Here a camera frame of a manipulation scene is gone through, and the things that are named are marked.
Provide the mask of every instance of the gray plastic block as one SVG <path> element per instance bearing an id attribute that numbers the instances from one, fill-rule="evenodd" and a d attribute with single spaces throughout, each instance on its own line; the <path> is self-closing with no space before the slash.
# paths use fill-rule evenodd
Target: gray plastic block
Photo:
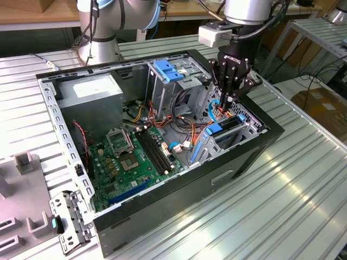
<path id="1" fill-rule="evenodd" d="M 15 166 L 21 175 L 35 170 L 33 158 L 29 152 L 20 153 L 14 156 Z"/>
<path id="2" fill-rule="evenodd" d="M 39 222 L 33 222 L 31 218 L 27 218 L 27 226 L 30 234 L 33 234 L 35 238 L 42 237 L 47 233 L 53 231 L 53 227 L 50 224 L 47 214 L 42 211 L 43 224 Z"/>
<path id="3" fill-rule="evenodd" d="M 7 183 L 4 177 L 0 175 L 0 197 L 5 199 L 12 195 L 11 186 Z"/>
<path id="4" fill-rule="evenodd" d="M 7 254 L 8 252 L 15 250 L 24 244 L 25 244 L 25 241 L 17 235 L 10 237 L 4 241 L 1 241 L 0 242 L 0 256 L 3 256 L 5 254 Z"/>
<path id="5" fill-rule="evenodd" d="M 0 170 L 5 180 L 0 185 L 11 192 L 4 200 L 0 199 L 0 260 L 5 260 L 51 239 L 54 233 L 50 227 L 50 197 L 39 157 L 27 152 L 17 154 L 12 161 L 0 164 Z"/>
<path id="6" fill-rule="evenodd" d="M 0 235 L 12 231 L 19 227 L 21 223 L 15 218 L 8 218 L 0 222 Z"/>

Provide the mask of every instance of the green circuit board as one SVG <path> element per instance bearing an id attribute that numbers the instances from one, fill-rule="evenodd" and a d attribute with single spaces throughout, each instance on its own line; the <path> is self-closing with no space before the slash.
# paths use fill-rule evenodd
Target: green circuit board
<path id="1" fill-rule="evenodd" d="M 163 138 L 155 127 L 148 130 L 157 147 L 163 152 L 161 143 Z M 93 197 L 94 206 L 100 212 L 110 206 L 110 200 L 133 192 L 136 188 L 141 189 L 150 187 L 166 180 L 169 177 L 183 171 L 183 166 L 175 157 L 167 161 L 174 166 L 169 174 L 159 175 L 153 163 L 141 147 L 134 133 L 129 134 L 134 146 L 131 153 L 122 153 L 116 157 L 113 153 L 109 140 L 105 137 L 101 142 L 89 147 L 94 166 L 94 178 L 91 178 L 95 196 Z M 114 135 L 110 138 L 113 148 L 126 145 L 122 135 Z"/>

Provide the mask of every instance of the wooden shelf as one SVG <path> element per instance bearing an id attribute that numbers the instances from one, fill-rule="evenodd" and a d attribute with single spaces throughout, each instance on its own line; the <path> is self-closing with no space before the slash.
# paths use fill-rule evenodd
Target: wooden shelf
<path id="1" fill-rule="evenodd" d="M 216 11 L 218 4 L 211 3 L 208 8 Z M 301 7 L 300 11 L 321 10 L 320 6 L 314 8 Z M 290 8 L 288 12 L 298 12 L 299 8 Z M 168 3 L 168 16 L 202 16 L 208 13 L 194 0 L 188 2 Z M 55 0 L 44 13 L 35 13 L 20 9 L 0 6 L 0 24 L 16 23 L 49 23 L 49 22 L 75 22 L 79 21 L 78 9 L 75 0 Z"/>

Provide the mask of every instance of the yellow wire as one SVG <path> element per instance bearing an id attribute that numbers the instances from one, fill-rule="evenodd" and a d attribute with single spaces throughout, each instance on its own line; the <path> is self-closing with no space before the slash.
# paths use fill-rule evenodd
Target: yellow wire
<path id="1" fill-rule="evenodd" d="M 139 121 L 139 119 L 141 117 L 141 111 L 142 111 L 142 106 L 140 106 L 139 113 L 138 113 L 137 117 L 134 120 L 131 120 L 131 122 L 135 123 L 135 122 Z"/>

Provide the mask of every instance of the metal rail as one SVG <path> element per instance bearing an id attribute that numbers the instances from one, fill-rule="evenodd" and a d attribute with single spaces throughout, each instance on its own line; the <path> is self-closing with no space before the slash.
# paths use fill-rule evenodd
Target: metal rail
<path id="1" fill-rule="evenodd" d="M 185 49 L 217 49 L 197 36 L 120 45 L 126 59 Z M 61 68 L 80 66 L 72 51 L 42 54 Z M 29 150 L 41 158 L 51 196 L 74 190 L 34 75 L 50 71 L 32 56 L 0 59 L 0 159 Z M 233 183 L 168 220 L 110 259 L 334 259 L 347 242 L 347 149 L 264 84 L 249 94 L 284 129 Z M 14 259 L 54 256 L 53 238 Z M 96 238 L 68 259 L 100 259 Z"/>

